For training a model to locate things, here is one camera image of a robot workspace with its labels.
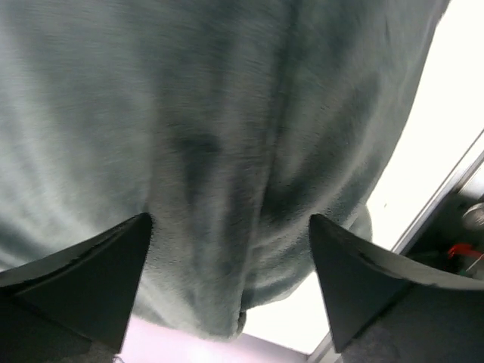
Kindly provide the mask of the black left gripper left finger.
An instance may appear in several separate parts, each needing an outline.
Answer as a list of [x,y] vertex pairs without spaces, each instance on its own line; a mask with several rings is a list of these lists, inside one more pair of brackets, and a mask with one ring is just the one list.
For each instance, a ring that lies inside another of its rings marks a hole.
[[113,362],[150,245],[147,213],[1,273],[3,362]]

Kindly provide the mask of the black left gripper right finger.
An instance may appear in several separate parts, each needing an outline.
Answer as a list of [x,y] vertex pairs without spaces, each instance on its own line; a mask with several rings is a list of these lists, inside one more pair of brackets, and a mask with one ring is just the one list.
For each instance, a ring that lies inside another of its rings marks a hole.
[[483,283],[367,242],[322,215],[309,238],[345,362],[481,362]]

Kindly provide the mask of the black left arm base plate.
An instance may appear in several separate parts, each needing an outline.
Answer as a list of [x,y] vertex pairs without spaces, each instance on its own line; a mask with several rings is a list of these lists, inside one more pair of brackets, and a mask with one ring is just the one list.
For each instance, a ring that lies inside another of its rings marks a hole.
[[448,194],[405,250],[416,262],[483,279],[483,195]]

